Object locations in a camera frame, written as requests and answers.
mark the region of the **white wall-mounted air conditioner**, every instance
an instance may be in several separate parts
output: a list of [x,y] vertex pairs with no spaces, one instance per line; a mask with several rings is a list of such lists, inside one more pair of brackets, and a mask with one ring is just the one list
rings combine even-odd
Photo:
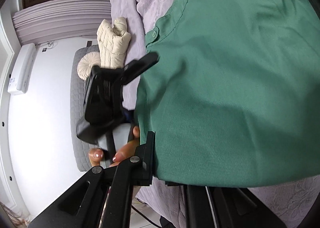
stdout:
[[21,47],[11,73],[8,93],[15,95],[26,92],[28,79],[31,73],[31,65],[35,56],[35,44],[31,43]]

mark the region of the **beige round pillow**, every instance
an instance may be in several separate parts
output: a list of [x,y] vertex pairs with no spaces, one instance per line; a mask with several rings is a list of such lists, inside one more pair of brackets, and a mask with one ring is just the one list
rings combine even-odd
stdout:
[[92,66],[100,66],[100,64],[101,60],[99,52],[91,52],[86,54],[84,57],[82,57],[77,67],[79,77],[86,81],[90,75]]

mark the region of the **purple curtain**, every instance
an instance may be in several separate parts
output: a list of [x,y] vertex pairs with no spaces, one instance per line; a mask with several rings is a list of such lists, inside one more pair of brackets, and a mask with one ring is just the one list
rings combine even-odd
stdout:
[[103,19],[111,21],[109,0],[52,0],[13,15],[12,21],[21,45],[97,35]]

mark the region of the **white quilted jacket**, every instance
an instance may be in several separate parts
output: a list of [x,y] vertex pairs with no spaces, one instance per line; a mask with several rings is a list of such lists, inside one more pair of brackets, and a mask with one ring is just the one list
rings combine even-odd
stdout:
[[114,27],[104,19],[97,31],[100,49],[101,68],[122,68],[126,51],[131,39],[127,22],[124,17],[118,17],[113,22]]

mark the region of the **gray headboard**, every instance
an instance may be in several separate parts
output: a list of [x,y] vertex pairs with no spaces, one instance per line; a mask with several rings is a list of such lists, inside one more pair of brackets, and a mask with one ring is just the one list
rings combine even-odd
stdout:
[[70,116],[73,151],[76,157],[77,167],[80,171],[88,171],[92,166],[88,157],[89,150],[96,146],[85,143],[76,136],[76,124],[83,116],[85,81],[81,80],[77,73],[77,66],[83,56],[90,52],[99,52],[99,46],[93,45],[79,49],[75,53],[71,71],[70,86]]

